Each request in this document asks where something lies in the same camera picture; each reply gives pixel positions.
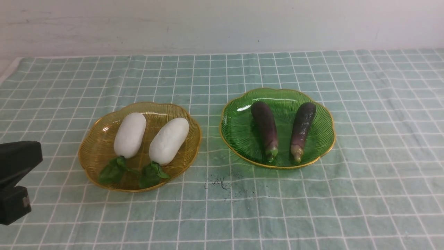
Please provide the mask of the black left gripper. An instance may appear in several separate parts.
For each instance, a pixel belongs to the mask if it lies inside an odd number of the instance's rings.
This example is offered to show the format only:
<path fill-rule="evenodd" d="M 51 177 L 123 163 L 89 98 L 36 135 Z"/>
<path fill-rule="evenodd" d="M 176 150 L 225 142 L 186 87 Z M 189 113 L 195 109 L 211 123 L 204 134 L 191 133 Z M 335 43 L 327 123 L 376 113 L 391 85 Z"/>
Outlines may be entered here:
<path fill-rule="evenodd" d="M 31 212 L 28 190 L 18 183 L 43 161 L 38 141 L 0 145 L 0 223 L 8 226 Z"/>

